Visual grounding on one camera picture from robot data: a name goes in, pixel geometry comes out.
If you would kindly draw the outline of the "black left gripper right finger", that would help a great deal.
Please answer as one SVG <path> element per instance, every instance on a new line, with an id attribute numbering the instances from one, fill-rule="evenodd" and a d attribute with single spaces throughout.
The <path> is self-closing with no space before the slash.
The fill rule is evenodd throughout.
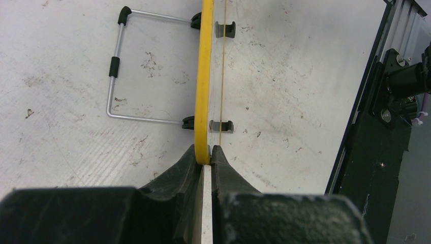
<path id="1" fill-rule="evenodd" d="M 344 196 L 264 194 L 211 154 L 214 243 L 372 243 L 359 210 Z"/>

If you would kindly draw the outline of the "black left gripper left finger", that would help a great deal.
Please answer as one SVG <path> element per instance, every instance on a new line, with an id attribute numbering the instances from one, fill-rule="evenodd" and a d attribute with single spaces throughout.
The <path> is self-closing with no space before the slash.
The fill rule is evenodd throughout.
<path id="1" fill-rule="evenodd" d="M 141 188 L 20 189 L 1 201 L 1 243 L 200 243 L 201 223 L 193 145 Z"/>

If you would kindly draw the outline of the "yellow framed whiteboard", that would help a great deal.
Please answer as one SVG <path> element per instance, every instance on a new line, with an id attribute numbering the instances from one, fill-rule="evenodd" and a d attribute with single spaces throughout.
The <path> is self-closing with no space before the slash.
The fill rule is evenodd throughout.
<path id="1" fill-rule="evenodd" d="M 199 38 L 194 145 L 202 165 L 202 243 L 214 243 L 212 150 L 221 144 L 224 102 L 225 47 L 228 1 L 202 1 Z"/>

